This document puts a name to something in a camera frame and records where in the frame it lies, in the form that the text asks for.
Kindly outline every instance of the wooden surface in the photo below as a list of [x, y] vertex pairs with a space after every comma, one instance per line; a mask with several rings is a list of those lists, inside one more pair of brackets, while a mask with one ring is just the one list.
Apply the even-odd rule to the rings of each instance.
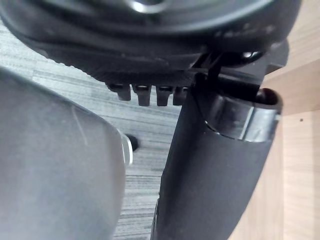
[[303, 1], [289, 44], [287, 66], [263, 84], [280, 93], [285, 117], [231, 240], [320, 240], [319, 0]]
[[290, 56], [286, 67], [270, 74], [272, 79], [320, 59], [320, 1], [303, 0], [289, 35]]
[[283, 118], [284, 240], [320, 239], [320, 111]]

